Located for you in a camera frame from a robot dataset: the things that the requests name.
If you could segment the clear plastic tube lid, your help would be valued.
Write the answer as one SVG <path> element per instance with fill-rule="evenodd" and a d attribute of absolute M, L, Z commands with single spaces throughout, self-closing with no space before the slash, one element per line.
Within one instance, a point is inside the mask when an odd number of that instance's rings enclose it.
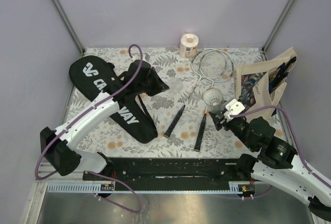
<path fill-rule="evenodd" d="M 183 89 L 183 83 L 180 78 L 171 78 L 169 80 L 169 92 L 170 93 L 178 93 Z"/>

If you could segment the white shuttlecock tube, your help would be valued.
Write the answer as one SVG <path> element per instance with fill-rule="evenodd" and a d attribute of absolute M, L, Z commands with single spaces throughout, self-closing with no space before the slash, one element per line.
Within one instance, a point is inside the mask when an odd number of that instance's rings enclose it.
<path fill-rule="evenodd" d="M 202 100 L 207 104 L 209 112 L 213 114 L 220 113 L 223 109 L 223 93 L 215 87 L 207 89 L 202 95 Z"/>

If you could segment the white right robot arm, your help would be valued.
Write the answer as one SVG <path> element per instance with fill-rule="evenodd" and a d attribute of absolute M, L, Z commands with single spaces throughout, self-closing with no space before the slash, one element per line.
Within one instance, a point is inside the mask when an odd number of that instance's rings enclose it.
<path fill-rule="evenodd" d="M 309 165 L 291 144 L 276 137 L 275 129 L 259 117 L 250 123 L 244 117 L 230 121 L 211 114 L 217 130 L 232 132 L 257 157 L 242 154 L 235 174 L 240 180 L 254 179 L 276 187 L 308 206 L 317 217 L 330 221 L 330 179 Z"/>

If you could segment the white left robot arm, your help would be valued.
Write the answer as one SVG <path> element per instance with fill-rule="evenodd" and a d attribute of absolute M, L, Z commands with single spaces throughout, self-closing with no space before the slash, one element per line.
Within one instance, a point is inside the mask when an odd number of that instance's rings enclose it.
<path fill-rule="evenodd" d="M 61 176 L 75 170 L 92 171 L 101 180 L 112 175 L 111 161 L 101 152 L 78 150 L 82 139 L 104 119 L 111 117 L 133 138 L 148 143 L 157 137 L 156 126 L 141 100 L 141 94 L 153 97 L 169 89 L 154 67 L 136 60 L 119 76 L 114 65 L 95 56 L 73 63 L 69 75 L 90 105 L 70 121 L 54 130 L 40 132 L 41 156 Z"/>

